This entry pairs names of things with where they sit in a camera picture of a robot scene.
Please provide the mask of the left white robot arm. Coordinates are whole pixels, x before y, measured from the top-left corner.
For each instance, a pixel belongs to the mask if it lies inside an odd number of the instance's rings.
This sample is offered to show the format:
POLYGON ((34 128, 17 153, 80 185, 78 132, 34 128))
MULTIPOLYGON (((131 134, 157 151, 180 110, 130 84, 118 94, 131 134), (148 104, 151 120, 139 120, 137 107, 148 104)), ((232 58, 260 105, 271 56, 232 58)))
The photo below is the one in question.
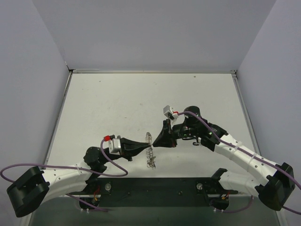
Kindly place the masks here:
POLYGON ((62 195, 81 191, 87 194, 94 192, 94 179, 106 175, 107 162, 122 170, 122 176, 127 176, 128 171, 117 165, 115 160, 124 158, 132 161, 133 157, 150 146, 150 143, 106 136, 99 147, 87 149, 83 161, 71 166, 28 163, 29 169, 7 188, 15 215, 18 218, 24 217, 41 204, 62 195), (103 148, 104 142, 109 143, 108 148, 103 148))

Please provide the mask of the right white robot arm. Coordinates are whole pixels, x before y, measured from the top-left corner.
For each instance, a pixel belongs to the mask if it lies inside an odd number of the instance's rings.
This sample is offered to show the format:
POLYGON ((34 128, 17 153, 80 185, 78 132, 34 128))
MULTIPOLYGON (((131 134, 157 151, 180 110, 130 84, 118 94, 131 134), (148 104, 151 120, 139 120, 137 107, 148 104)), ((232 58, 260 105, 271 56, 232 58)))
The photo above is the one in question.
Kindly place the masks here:
POLYGON ((174 148, 180 139, 193 140, 193 145, 200 145, 226 157, 249 174, 244 176, 226 169, 217 170, 217 184, 222 189, 257 197, 275 211, 285 207, 298 185, 289 164, 278 164, 250 150, 226 130, 202 118, 197 106, 189 106, 179 113, 167 105, 163 113, 167 119, 163 121, 163 128, 153 142, 154 147, 174 148))

